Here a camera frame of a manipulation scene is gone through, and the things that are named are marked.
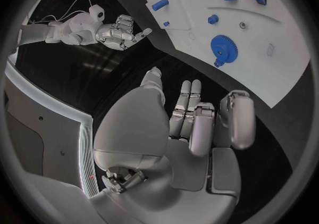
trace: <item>blue gear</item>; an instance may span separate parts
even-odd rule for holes
[[[238,56],[236,44],[225,35],[217,35],[211,41],[211,49],[217,57],[215,66],[218,68],[224,63],[232,63]]]

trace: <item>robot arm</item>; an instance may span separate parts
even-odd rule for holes
[[[105,46],[125,50],[136,44],[152,32],[147,28],[133,35],[133,18],[120,15],[116,23],[103,24],[104,10],[94,5],[89,13],[80,13],[64,23],[29,24],[22,26],[19,32],[18,46],[45,41],[46,43],[63,42],[68,45],[88,45],[102,42]]]

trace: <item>metal screw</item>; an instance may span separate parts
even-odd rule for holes
[[[245,29],[245,28],[246,28],[246,25],[245,25],[245,23],[241,22],[241,23],[239,23],[239,27],[240,27],[241,29]]]

